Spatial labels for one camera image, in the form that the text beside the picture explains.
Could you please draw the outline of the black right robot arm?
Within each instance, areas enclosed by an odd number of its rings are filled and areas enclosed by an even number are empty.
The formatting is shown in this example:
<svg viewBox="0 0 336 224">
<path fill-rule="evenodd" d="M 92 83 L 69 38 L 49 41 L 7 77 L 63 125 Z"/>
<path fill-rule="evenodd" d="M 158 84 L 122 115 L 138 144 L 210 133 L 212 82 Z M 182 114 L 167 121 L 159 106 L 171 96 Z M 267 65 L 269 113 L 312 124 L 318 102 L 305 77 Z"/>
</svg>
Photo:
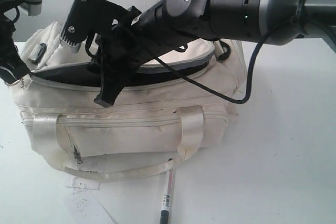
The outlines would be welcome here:
<svg viewBox="0 0 336 224">
<path fill-rule="evenodd" d="M 94 101 L 103 107 L 114 105 L 143 64 L 173 50 L 183 51 L 189 42 L 201 38 L 256 43 L 242 99 L 199 85 L 219 98 L 244 104 L 250 98 L 262 45 L 284 45 L 308 36 L 335 44 L 335 0 L 160 0 L 145 12 L 131 7 L 110 29 L 103 25 L 99 32 L 96 61 L 101 81 Z"/>
</svg>

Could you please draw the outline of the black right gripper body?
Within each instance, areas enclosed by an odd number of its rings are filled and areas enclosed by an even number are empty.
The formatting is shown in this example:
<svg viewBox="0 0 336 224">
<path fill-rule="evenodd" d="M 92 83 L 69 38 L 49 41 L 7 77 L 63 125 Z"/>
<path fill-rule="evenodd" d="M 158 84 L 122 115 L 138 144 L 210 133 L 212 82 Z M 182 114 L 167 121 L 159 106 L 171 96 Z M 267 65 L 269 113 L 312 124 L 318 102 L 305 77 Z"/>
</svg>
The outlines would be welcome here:
<svg viewBox="0 0 336 224">
<path fill-rule="evenodd" d="M 131 7 L 121 22 L 112 22 L 111 38 L 97 34 L 98 51 L 91 60 L 103 60 L 104 69 L 113 72 L 137 72 L 141 65 L 168 52 L 163 37 L 167 34 L 161 6 L 143 13 Z"/>
</svg>

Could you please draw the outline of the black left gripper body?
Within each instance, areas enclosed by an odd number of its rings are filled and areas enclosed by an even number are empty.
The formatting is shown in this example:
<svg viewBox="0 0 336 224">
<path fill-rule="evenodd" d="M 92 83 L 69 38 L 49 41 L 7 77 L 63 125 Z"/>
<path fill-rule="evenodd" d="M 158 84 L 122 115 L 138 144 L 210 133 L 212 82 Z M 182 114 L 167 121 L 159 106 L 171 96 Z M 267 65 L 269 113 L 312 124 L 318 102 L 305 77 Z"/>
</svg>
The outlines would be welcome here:
<svg viewBox="0 0 336 224">
<path fill-rule="evenodd" d="M 3 69 L 14 69 L 18 64 L 18 51 L 14 45 L 12 35 L 15 28 L 15 23 L 20 18 L 20 11 L 13 4 L 14 0 L 1 0 L 1 67 Z M 14 19 L 9 19 L 4 13 L 14 9 L 16 16 Z"/>
</svg>

